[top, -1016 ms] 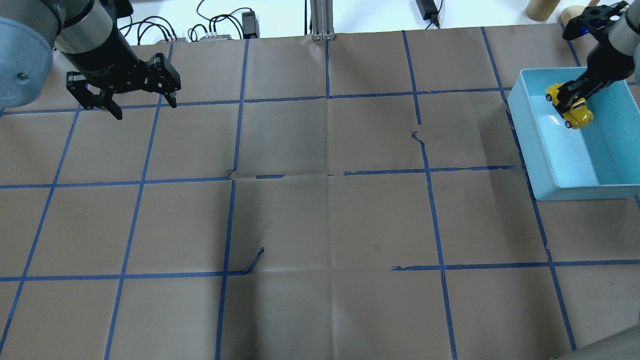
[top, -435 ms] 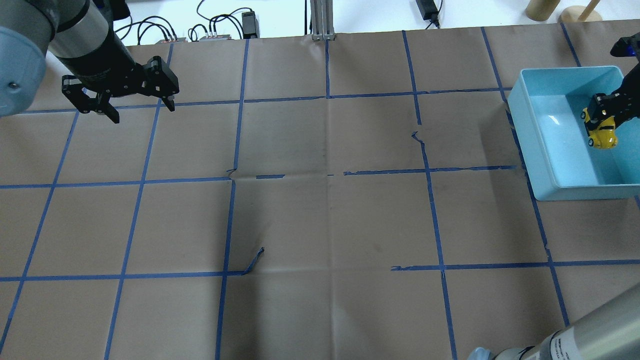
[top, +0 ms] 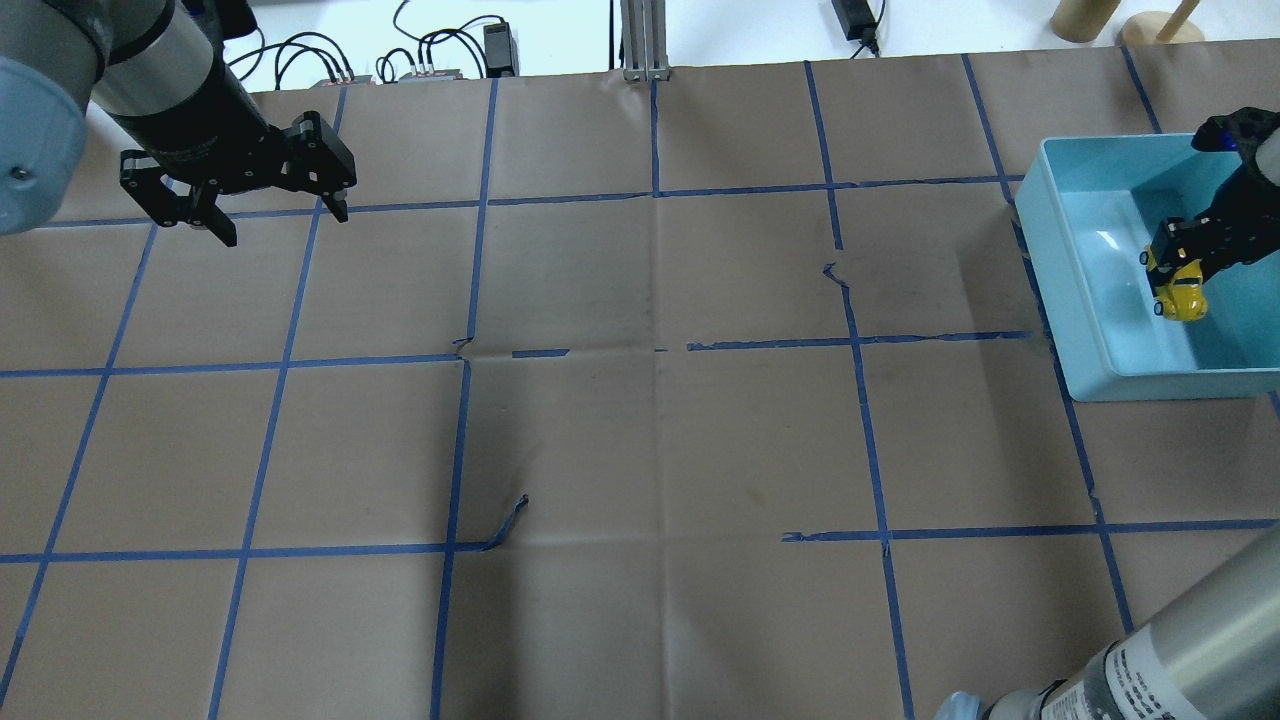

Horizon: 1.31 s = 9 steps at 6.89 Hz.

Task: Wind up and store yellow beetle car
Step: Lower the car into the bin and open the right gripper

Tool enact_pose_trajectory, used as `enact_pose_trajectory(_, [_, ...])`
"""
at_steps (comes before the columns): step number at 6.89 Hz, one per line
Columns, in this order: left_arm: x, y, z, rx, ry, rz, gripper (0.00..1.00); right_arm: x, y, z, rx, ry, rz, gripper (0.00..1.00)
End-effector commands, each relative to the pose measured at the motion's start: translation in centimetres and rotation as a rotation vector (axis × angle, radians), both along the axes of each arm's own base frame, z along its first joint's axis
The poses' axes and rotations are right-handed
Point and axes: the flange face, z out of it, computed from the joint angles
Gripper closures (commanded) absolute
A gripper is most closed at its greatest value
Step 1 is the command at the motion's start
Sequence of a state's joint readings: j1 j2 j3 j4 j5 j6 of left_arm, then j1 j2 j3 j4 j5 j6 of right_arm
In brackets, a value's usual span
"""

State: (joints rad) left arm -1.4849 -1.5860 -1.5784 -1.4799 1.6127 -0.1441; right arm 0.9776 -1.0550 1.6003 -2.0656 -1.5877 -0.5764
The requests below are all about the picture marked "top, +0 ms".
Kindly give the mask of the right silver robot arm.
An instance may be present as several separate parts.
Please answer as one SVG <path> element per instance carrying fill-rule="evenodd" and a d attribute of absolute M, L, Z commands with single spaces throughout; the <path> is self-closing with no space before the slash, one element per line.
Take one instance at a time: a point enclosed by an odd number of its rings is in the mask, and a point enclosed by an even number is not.
<path fill-rule="evenodd" d="M 1204 211 L 1242 173 L 1235 156 L 1135 161 L 1047 143 L 1016 196 L 1053 348 L 1083 402 L 1242 398 L 1277 388 L 1277 264 L 1204 287 L 1208 315 L 1179 322 L 1146 279 L 1144 247 Z M 1270 530 L 1078 673 L 982 703 L 957 692 L 942 719 L 1271 719 L 1277 716 L 1277 532 Z"/>

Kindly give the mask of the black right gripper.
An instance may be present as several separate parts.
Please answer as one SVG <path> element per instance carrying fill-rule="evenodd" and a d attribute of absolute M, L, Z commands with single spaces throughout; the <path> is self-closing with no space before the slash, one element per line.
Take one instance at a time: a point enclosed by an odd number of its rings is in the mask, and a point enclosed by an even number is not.
<path fill-rule="evenodd" d="M 1257 263 L 1279 249 L 1279 187 L 1240 167 L 1193 220 L 1165 219 L 1151 246 L 1158 266 L 1152 275 L 1171 275 L 1193 260 L 1204 275 Z"/>

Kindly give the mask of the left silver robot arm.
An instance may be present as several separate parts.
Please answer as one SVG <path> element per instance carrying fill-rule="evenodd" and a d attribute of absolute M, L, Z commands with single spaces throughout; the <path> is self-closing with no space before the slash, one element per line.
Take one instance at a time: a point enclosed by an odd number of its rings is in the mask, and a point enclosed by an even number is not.
<path fill-rule="evenodd" d="M 355 155 L 317 111 L 266 120 L 224 47 L 259 28 L 246 1 L 5 1 L 1 8 L 3 233 L 50 222 L 76 174 L 95 104 L 134 142 L 120 187 L 156 225 L 234 247 L 221 196 L 279 188 L 347 222 Z"/>

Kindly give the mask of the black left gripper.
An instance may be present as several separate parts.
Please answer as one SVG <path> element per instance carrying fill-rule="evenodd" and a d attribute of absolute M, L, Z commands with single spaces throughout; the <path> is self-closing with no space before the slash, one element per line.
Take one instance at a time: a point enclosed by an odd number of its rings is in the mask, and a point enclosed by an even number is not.
<path fill-rule="evenodd" d="M 256 111 L 128 118 L 134 149 L 120 154 L 120 187 L 146 211 L 186 211 L 186 223 L 238 246 L 220 195 L 266 187 L 319 196 L 338 223 L 349 220 L 348 190 L 357 182 L 355 155 L 319 111 L 287 128 Z"/>

